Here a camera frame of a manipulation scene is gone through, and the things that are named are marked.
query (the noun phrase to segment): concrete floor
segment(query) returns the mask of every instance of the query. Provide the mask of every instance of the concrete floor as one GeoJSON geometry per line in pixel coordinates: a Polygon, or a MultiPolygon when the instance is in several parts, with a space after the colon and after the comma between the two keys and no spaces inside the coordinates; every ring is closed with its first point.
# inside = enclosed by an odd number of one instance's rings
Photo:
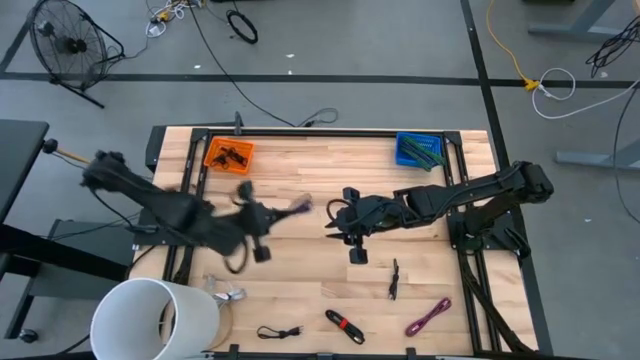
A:
{"type": "MultiPolygon", "coordinates": [[[[159,0],[149,0],[159,5],[159,0]]],[[[0,49],[6,49],[34,0],[0,3],[0,49]]],[[[146,6],[142,0],[77,1],[104,28],[122,40],[128,54],[144,43],[146,6]]],[[[471,7],[491,78],[515,79],[510,59],[489,37],[484,21],[488,0],[471,7]]],[[[523,71],[539,77],[564,67],[588,79],[584,61],[599,44],[571,42],[527,33],[527,21],[569,22],[587,1],[573,6],[530,5],[497,0],[494,30],[518,55],[523,71]]],[[[230,39],[231,30],[205,11],[198,19],[216,55],[230,73],[295,75],[477,76],[460,4],[451,0],[277,0],[240,2],[260,31],[249,46],[230,39]]],[[[224,14],[228,4],[212,4],[224,14]]],[[[631,1],[620,0],[602,24],[623,27],[631,20],[631,1]]],[[[607,67],[596,81],[635,80],[640,47],[607,67]]],[[[10,72],[43,72],[31,44],[22,43],[10,72]]],[[[219,74],[195,33],[189,15],[170,23],[149,50],[114,68],[120,74],[219,74]]],[[[482,94],[476,86],[415,84],[241,83],[254,101],[297,122],[322,107],[336,107],[336,127],[400,127],[489,130],[482,94]]],[[[556,150],[609,153],[623,100],[564,121],[549,122],[531,108],[531,96],[518,88],[494,87],[500,124],[510,159],[543,165],[556,187],[552,199],[523,208],[554,351],[595,359],[635,359],[640,353],[640,242],[638,224],[627,217],[611,171],[561,166],[556,150]]],[[[540,99],[547,113],[564,113],[620,90],[578,89],[565,103],[540,99]]],[[[46,82],[0,80],[0,118],[42,120],[49,136],[71,151],[90,156],[96,149],[122,151],[142,174],[144,149],[153,125],[229,121],[239,110],[251,125],[277,125],[251,107],[227,83],[103,82],[89,90],[107,108],[100,110],[46,82]]],[[[621,145],[637,138],[640,97],[623,126],[621,145]]],[[[44,234],[55,218],[111,221],[114,215],[77,184],[80,174],[56,158],[41,156],[11,211],[8,223],[44,234]]],[[[640,213],[640,179],[622,174],[624,196],[640,213]]],[[[125,214],[137,207],[119,196],[106,200],[125,214]]],[[[13,312],[24,279],[0,284],[0,326],[13,312]]],[[[32,345],[0,340],[0,357],[50,354],[80,339],[96,302],[38,299],[27,325],[42,335],[32,345]]],[[[81,349],[88,349],[85,344],[81,349]]]]}

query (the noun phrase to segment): white cylinder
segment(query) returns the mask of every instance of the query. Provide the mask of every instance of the white cylinder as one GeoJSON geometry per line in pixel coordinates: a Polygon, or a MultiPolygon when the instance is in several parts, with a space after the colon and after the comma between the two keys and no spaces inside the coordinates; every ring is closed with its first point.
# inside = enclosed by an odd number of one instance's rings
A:
{"type": "Polygon", "coordinates": [[[203,290],[137,278],[114,287],[91,322],[91,348],[98,360],[175,360],[206,350],[216,336],[220,312],[203,290]],[[166,345],[158,331],[173,302],[175,327],[166,345]]]}

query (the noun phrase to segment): wooden table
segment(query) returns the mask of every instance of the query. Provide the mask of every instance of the wooden table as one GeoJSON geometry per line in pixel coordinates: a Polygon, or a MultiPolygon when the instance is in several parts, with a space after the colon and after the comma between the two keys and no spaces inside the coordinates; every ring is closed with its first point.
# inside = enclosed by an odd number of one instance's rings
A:
{"type": "MultiPolygon", "coordinates": [[[[167,128],[154,176],[157,186],[180,186],[191,130],[167,128]]],[[[460,134],[470,177],[493,173],[496,167],[487,133],[460,134]]],[[[427,173],[395,165],[393,138],[242,136],[242,140],[256,144],[249,178],[258,201],[285,207],[301,194],[310,193],[315,209],[311,214],[274,226],[266,239],[273,259],[262,264],[251,259],[241,275],[228,273],[222,258],[214,251],[207,248],[195,251],[190,286],[203,287],[203,276],[212,274],[228,280],[234,287],[245,288],[248,293],[246,299],[233,305],[233,332],[218,350],[226,351],[230,344],[239,344],[241,352],[404,354],[407,347],[414,347],[418,354],[472,353],[458,262],[443,219],[428,227],[366,238],[367,265],[350,264],[349,248],[339,240],[325,237],[329,233],[324,229],[329,221],[325,205],[340,198],[343,187],[355,187],[363,196],[392,196],[395,189],[444,185],[442,167],[427,173]],[[394,258],[400,266],[400,285],[398,300],[390,301],[387,291],[394,258]],[[451,309],[432,320],[417,336],[406,337],[406,326],[445,296],[453,301],[451,309]],[[362,329],[365,344],[353,343],[330,323],[324,315],[327,309],[338,311],[362,329]],[[256,336],[261,325],[274,329],[303,325],[304,332],[284,340],[261,340],[256,336]]],[[[196,177],[192,176],[192,184],[196,183],[196,177]]],[[[459,181],[456,170],[454,177],[459,181]]],[[[204,197],[220,213],[232,211],[234,206],[221,192],[232,192],[245,179],[209,171],[204,197]]],[[[131,276],[161,278],[166,248],[160,246],[150,252],[131,276]]],[[[516,257],[507,251],[484,253],[496,307],[523,342],[536,348],[516,257]]],[[[483,345],[488,349],[486,321],[482,308],[479,304],[476,307],[483,345]]],[[[218,335],[224,335],[228,326],[229,313],[222,312],[218,335]]]]}

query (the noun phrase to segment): blue basket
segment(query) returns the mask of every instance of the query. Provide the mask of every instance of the blue basket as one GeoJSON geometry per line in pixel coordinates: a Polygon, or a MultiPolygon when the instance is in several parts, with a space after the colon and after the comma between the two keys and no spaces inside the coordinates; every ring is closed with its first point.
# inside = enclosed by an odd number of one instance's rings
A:
{"type": "MultiPolygon", "coordinates": [[[[422,147],[431,151],[432,153],[442,156],[442,147],[441,147],[441,141],[439,137],[399,132],[396,135],[396,164],[413,166],[413,167],[421,167],[420,165],[418,165],[418,162],[415,161],[411,156],[407,155],[404,151],[400,150],[400,144],[402,143],[402,138],[406,136],[417,141],[422,147]]],[[[430,163],[432,166],[438,165],[438,163],[436,163],[433,160],[429,160],[427,162],[430,163]]]]}

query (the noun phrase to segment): electric fan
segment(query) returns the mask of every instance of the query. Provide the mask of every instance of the electric fan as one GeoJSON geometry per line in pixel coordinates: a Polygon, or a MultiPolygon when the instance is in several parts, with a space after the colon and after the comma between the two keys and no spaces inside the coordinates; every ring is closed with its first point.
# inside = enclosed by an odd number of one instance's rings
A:
{"type": "Polygon", "coordinates": [[[85,91],[104,79],[113,63],[125,58],[122,44],[67,0],[39,0],[29,20],[33,50],[50,82],[104,108],[85,91]],[[118,54],[108,55],[102,34],[120,47],[118,54]]]}

